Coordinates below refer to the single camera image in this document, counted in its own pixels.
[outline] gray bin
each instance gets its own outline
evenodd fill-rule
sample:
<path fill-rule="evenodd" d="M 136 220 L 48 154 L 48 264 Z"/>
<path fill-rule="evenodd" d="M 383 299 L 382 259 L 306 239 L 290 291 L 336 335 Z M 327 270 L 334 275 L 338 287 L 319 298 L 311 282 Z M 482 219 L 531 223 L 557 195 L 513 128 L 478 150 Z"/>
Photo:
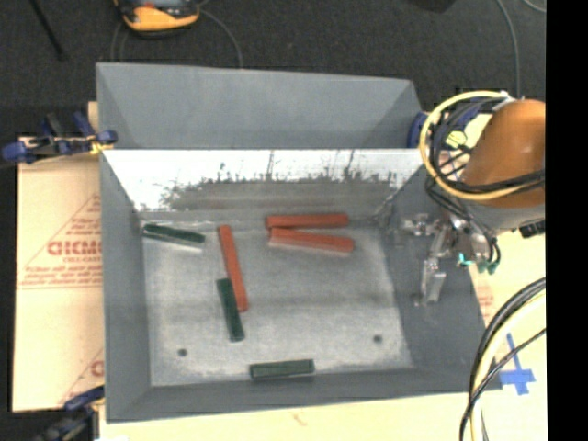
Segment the gray bin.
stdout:
<path fill-rule="evenodd" d="M 395 227 L 440 215 L 418 152 L 403 148 L 420 110 L 412 83 L 126 63 L 97 71 L 101 129 L 119 133 L 101 162 L 109 421 L 467 389 L 483 331 L 469 274 L 442 263 L 441 300 L 414 307 L 431 239 Z M 355 240 L 351 254 L 268 246 L 266 215 L 335 211 L 350 217 L 331 232 Z M 146 239 L 147 221 L 206 242 Z M 215 288 L 226 276 L 222 223 L 251 305 L 238 343 Z M 251 364 L 297 358 L 314 360 L 312 376 L 249 377 Z"/>

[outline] orange device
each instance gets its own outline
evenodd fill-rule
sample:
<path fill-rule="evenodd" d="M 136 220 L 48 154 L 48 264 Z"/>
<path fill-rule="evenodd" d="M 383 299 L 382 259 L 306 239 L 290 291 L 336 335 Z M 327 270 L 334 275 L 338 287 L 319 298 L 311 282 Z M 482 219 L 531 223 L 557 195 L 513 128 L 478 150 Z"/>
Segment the orange device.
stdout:
<path fill-rule="evenodd" d="M 193 0 L 113 0 L 125 24 L 145 37 L 187 29 L 199 17 Z"/>

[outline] red stick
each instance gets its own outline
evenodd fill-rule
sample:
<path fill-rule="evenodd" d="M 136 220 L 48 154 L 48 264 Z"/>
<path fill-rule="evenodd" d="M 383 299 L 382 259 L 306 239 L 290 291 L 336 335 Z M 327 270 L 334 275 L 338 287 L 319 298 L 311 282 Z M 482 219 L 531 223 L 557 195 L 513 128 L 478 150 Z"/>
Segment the red stick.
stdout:
<path fill-rule="evenodd" d="M 219 238 L 224 264 L 227 268 L 227 274 L 232 282 L 232 289 L 237 300 L 237 309 L 239 309 L 239 312 L 245 312 L 249 308 L 249 302 L 243 284 L 243 275 L 241 274 L 241 267 L 237 257 L 237 248 L 232 238 L 231 226 L 221 225 L 219 227 Z"/>
<path fill-rule="evenodd" d="M 348 224 L 349 217 L 347 217 L 347 214 L 300 214 L 266 217 L 266 227 L 268 229 L 273 229 L 274 227 L 282 229 L 323 229 L 345 227 Z"/>
<path fill-rule="evenodd" d="M 296 245 L 309 248 L 320 248 L 335 252 L 350 253 L 355 247 L 353 239 L 337 235 L 322 235 L 319 233 L 293 231 L 274 227 L 269 231 L 271 243 Z"/>

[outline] dark floor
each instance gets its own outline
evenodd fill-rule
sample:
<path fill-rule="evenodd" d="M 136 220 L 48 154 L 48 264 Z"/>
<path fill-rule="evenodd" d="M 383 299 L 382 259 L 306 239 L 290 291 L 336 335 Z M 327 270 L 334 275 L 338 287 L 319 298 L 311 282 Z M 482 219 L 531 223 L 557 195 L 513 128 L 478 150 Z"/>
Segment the dark floor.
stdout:
<path fill-rule="evenodd" d="M 37 0 L 67 55 L 61 62 L 29 0 L 0 0 L 0 145 L 35 132 L 49 111 L 96 96 L 95 63 L 151 61 L 414 81 L 423 109 L 458 91 L 546 98 L 547 14 L 524 0 L 210 0 L 187 33 L 142 40 L 110 0 Z M 529 0 L 544 7 L 546 0 Z M 9 414 L 14 318 L 14 168 L 0 164 L 0 439 L 28 439 L 54 413 Z"/>

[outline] clamp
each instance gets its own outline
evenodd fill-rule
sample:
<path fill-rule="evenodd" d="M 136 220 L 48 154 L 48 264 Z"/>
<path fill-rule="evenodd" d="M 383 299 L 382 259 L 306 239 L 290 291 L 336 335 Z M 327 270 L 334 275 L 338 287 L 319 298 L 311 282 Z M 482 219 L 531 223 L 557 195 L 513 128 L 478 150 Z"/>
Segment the clamp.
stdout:
<path fill-rule="evenodd" d="M 113 130 L 95 132 L 81 111 L 74 112 L 73 122 L 80 136 L 68 138 L 55 114 L 49 113 L 41 122 L 42 135 L 27 141 L 9 143 L 2 148 L 2 156 L 8 162 L 32 164 L 63 155 L 96 153 L 119 139 Z"/>

